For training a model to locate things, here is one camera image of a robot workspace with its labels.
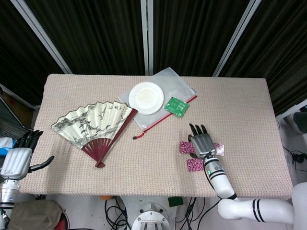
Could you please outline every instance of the green packet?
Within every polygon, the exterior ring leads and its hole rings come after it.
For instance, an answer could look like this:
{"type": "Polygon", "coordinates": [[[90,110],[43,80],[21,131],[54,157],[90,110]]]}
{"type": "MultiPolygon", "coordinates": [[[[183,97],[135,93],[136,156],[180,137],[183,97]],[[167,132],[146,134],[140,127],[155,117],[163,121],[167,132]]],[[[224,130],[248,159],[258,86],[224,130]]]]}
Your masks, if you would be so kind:
{"type": "Polygon", "coordinates": [[[188,103],[179,100],[176,97],[171,97],[171,99],[169,99],[164,109],[175,114],[178,117],[183,117],[188,107],[189,107],[188,103]]]}

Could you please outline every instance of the black cable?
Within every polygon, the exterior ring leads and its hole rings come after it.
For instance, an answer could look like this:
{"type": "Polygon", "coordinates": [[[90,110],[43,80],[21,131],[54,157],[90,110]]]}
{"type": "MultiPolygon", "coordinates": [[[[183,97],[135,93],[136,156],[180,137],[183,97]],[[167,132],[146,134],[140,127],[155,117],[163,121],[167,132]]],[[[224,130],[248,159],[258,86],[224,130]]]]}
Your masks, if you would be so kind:
{"type": "Polygon", "coordinates": [[[196,221],[201,216],[203,210],[205,209],[205,205],[206,205],[206,198],[203,199],[203,206],[202,206],[202,210],[201,210],[200,214],[195,219],[191,218],[191,222],[196,221]]]}
{"type": "Polygon", "coordinates": [[[107,200],[105,201],[105,214],[106,214],[106,220],[107,220],[108,224],[110,225],[112,230],[120,228],[120,227],[125,227],[124,230],[126,230],[127,227],[129,229],[131,229],[131,227],[130,227],[130,225],[128,223],[128,216],[127,216],[126,207],[125,207],[125,209],[122,209],[119,206],[117,197],[115,197],[115,202],[116,202],[117,206],[110,206],[110,207],[107,208],[107,200]],[[118,210],[121,211],[121,214],[118,215],[118,217],[117,217],[117,219],[115,221],[111,220],[111,218],[109,217],[109,210],[112,209],[112,208],[115,208],[115,210],[118,209],[118,210]]]}
{"type": "Polygon", "coordinates": [[[185,226],[185,224],[187,223],[187,225],[188,225],[188,230],[192,230],[192,228],[191,228],[191,220],[189,219],[189,216],[192,214],[192,218],[193,218],[193,208],[194,208],[194,205],[195,205],[195,203],[196,203],[196,197],[194,198],[194,200],[193,200],[193,202],[192,202],[192,199],[193,198],[191,198],[190,199],[190,202],[189,202],[189,205],[188,205],[188,208],[187,208],[187,211],[186,211],[186,213],[185,213],[185,217],[181,220],[181,221],[176,221],[175,222],[175,228],[176,228],[176,223],[181,223],[181,222],[183,222],[183,224],[182,224],[182,226],[181,226],[181,228],[180,228],[180,230],[182,230],[183,229],[183,227],[185,226]]]}
{"type": "MultiPolygon", "coordinates": [[[[193,198],[191,197],[190,202],[189,202],[189,204],[188,204],[188,208],[189,208],[189,206],[190,206],[190,204],[191,204],[192,199],[193,199],[193,198]]],[[[183,218],[181,221],[176,221],[176,223],[181,223],[182,221],[184,221],[184,220],[186,219],[187,212],[188,212],[188,208],[187,208],[187,211],[186,211],[186,213],[185,213],[185,215],[184,215],[184,218],[183,218]]]]}
{"type": "Polygon", "coordinates": [[[198,222],[197,230],[200,229],[200,224],[201,224],[202,218],[203,218],[211,209],[213,209],[215,206],[217,206],[217,204],[218,204],[221,200],[222,200],[222,199],[220,199],[218,202],[216,202],[215,205],[213,205],[211,208],[209,208],[209,209],[201,216],[201,219],[200,219],[200,221],[198,222]]]}
{"type": "Polygon", "coordinates": [[[301,151],[298,151],[298,150],[290,151],[290,150],[287,149],[285,146],[283,146],[283,149],[286,150],[288,153],[291,154],[291,156],[292,156],[292,164],[294,164],[295,170],[307,172],[307,170],[297,169],[297,168],[296,168],[296,162],[297,162],[297,160],[298,160],[298,156],[299,156],[299,155],[298,155],[298,154],[294,154],[294,152],[299,152],[299,153],[301,153],[301,154],[305,154],[304,152],[301,152],[301,151]]]}
{"type": "Polygon", "coordinates": [[[114,222],[110,219],[108,212],[111,208],[118,208],[119,210],[121,210],[119,207],[117,206],[110,206],[108,209],[106,208],[106,204],[107,204],[107,200],[105,201],[105,214],[106,214],[106,221],[108,222],[108,224],[112,227],[114,225],[114,222]]]}

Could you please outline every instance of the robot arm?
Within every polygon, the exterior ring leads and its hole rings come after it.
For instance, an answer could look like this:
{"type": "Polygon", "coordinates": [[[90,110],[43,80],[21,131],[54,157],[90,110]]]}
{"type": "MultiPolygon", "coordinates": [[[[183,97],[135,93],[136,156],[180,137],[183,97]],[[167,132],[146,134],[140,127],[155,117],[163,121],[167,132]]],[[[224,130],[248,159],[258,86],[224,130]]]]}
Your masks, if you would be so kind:
{"type": "Polygon", "coordinates": [[[198,158],[204,160],[204,171],[208,182],[222,200],[218,211],[225,219],[248,218],[258,222],[294,224],[294,230],[303,230],[307,226],[304,217],[307,207],[307,183],[298,184],[292,191],[292,202],[278,199],[255,199],[239,201],[224,172],[224,168],[215,157],[216,150],[204,125],[201,129],[190,124],[194,136],[189,136],[198,158]]]}
{"type": "Polygon", "coordinates": [[[0,184],[0,214],[3,218],[0,219],[0,229],[6,228],[10,221],[9,216],[20,190],[19,181],[25,178],[28,173],[45,168],[54,159],[54,156],[51,156],[46,162],[30,167],[33,151],[42,134],[43,132],[39,130],[27,132],[5,157],[0,171],[0,175],[5,180],[0,184]]]}
{"type": "Polygon", "coordinates": [[[195,127],[190,124],[194,136],[190,137],[195,153],[198,158],[203,159],[203,168],[208,182],[215,190],[217,196],[221,199],[235,199],[237,200],[236,193],[234,192],[223,166],[215,157],[216,149],[204,125],[201,128],[196,125],[195,127]]]}

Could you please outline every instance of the table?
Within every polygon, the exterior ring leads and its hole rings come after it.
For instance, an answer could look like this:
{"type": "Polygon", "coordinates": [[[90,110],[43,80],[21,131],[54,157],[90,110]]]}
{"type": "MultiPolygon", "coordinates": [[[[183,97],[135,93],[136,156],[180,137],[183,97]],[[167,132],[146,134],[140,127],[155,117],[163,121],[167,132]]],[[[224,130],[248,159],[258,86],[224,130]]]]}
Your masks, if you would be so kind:
{"type": "Polygon", "coordinates": [[[188,172],[180,141],[189,123],[204,124],[238,197],[288,199],[292,183],[265,79],[183,77],[197,93],[183,118],[168,117],[144,137],[132,121],[104,158],[105,167],[51,130],[60,116],[97,101],[114,101],[145,76],[51,74],[35,129],[43,130],[31,164],[54,155],[46,168],[28,174],[21,192],[67,195],[213,197],[203,172],[188,172]]]}

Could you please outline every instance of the clear plastic bag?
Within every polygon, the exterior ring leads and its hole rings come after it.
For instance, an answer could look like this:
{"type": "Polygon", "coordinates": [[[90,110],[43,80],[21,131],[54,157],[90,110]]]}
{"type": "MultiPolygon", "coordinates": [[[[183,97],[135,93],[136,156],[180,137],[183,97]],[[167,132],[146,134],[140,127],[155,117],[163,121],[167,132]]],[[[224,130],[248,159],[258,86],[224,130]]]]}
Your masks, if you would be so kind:
{"type": "MultiPolygon", "coordinates": [[[[164,109],[171,97],[176,97],[187,103],[196,98],[195,91],[191,87],[189,87],[183,81],[183,79],[179,75],[177,75],[171,68],[167,68],[153,76],[150,76],[145,81],[155,83],[161,87],[164,93],[164,102],[161,108],[154,114],[136,114],[134,120],[143,132],[146,132],[147,130],[167,118],[169,115],[171,115],[170,112],[164,109]]],[[[128,96],[130,91],[131,89],[118,96],[118,99],[121,102],[129,104],[128,96]]]]}

